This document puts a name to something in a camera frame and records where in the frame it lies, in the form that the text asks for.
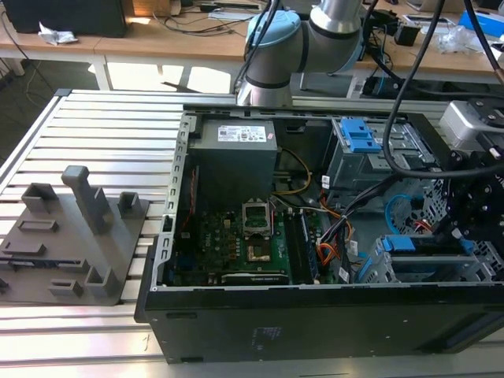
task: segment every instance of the white label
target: white label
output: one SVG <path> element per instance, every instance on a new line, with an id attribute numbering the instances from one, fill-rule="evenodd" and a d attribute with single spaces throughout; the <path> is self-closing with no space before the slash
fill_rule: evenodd
<path id="1" fill-rule="evenodd" d="M 348 274 L 348 272 L 345 269 L 339 268 L 339 276 L 343 279 L 343 281 L 345 281 L 348 284 L 350 274 Z"/>
<path id="2" fill-rule="evenodd" d="M 264 126 L 219 126 L 219 142 L 262 142 L 266 143 Z"/>
<path id="3" fill-rule="evenodd" d="M 354 254 L 355 256 L 357 256 L 359 254 L 357 241 L 355 241 L 355 240 L 350 241 L 350 249 L 348 251 L 351 254 Z"/>
<path id="4" fill-rule="evenodd" d="M 331 179 L 329 178 L 329 176 L 326 176 L 326 175 L 322 176 L 322 187 L 324 189 L 329 189 L 330 188 L 330 185 L 331 185 L 330 184 L 330 180 Z"/>

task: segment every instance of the floor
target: floor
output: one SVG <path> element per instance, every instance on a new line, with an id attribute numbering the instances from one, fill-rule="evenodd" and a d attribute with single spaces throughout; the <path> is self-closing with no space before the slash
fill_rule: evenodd
<path id="1" fill-rule="evenodd" d="M 54 89 L 98 90 L 93 68 L 86 63 L 34 61 L 39 71 Z M 228 93 L 237 72 L 220 72 L 204 68 L 164 66 L 162 72 L 155 65 L 115 64 L 109 67 L 116 89 L 174 91 L 161 84 L 169 81 L 208 93 Z M 30 128 L 52 92 L 36 74 L 32 65 L 25 67 L 24 76 L 8 75 L 0 80 L 0 164 L 7 159 L 24 133 Z M 293 95 L 344 97 L 350 84 L 349 77 L 328 77 L 313 74 L 309 78 L 309 91 L 299 90 L 301 76 L 295 74 L 291 81 Z"/>

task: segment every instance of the motherboard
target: motherboard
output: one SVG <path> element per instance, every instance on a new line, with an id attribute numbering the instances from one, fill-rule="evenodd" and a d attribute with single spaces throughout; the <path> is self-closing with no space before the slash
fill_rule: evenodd
<path id="1" fill-rule="evenodd" d="M 321 232 L 316 212 L 270 210 L 264 202 L 204 212 L 177 239 L 170 281 L 173 286 L 312 284 Z"/>

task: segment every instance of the circuit board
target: circuit board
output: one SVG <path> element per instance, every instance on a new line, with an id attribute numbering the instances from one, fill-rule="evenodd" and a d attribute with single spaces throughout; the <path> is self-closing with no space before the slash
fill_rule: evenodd
<path id="1" fill-rule="evenodd" d="M 253 237 L 243 236 L 241 209 L 202 214 L 195 222 L 196 242 L 179 240 L 173 284 L 218 285 L 222 276 L 236 273 L 283 275 L 292 283 L 284 217 L 282 212 L 272 213 L 272 235 L 265 244 L 256 245 L 251 242 Z M 246 225 L 262 226 L 263 220 L 260 213 L 247 213 Z M 310 242 L 315 243 L 321 235 L 320 219 L 307 213 L 306 220 Z"/>
<path id="2" fill-rule="evenodd" d="M 250 223 L 261 224 L 261 219 L 251 220 Z M 247 242 L 243 238 L 241 211 L 204 215 L 200 224 L 199 235 L 199 247 L 204 256 L 202 269 L 237 272 L 288 272 L 289 261 L 281 214 L 277 214 L 277 217 L 273 215 L 272 225 L 269 259 L 267 261 L 260 259 L 251 261 L 253 259 L 248 256 Z"/>

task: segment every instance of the aluminum extrusion table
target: aluminum extrusion table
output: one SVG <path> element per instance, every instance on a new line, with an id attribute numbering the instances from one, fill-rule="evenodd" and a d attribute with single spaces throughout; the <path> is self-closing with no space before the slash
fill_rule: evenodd
<path id="1" fill-rule="evenodd" d="M 148 324 L 133 320 L 146 249 L 158 233 L 183 103 L 231 104 L 228 95 L 73 91 L 54 97 L 0 169 L 0 238 L 24 209 L 31 182 L 65 189 L 68 164 L 86 165 L 107 195 L 138 191 L 150 208 L 121 304 L 114 307 L 0 305 L 0 376 L 46 377 L 406 377 L 504 376 L 504 332 L 460 354 L 307 361 L 167 365 Z M 391 108 L 385 100 L 295 98 L 296 106 Z M 437 124 L 445 103 L 404 102 Z"/>

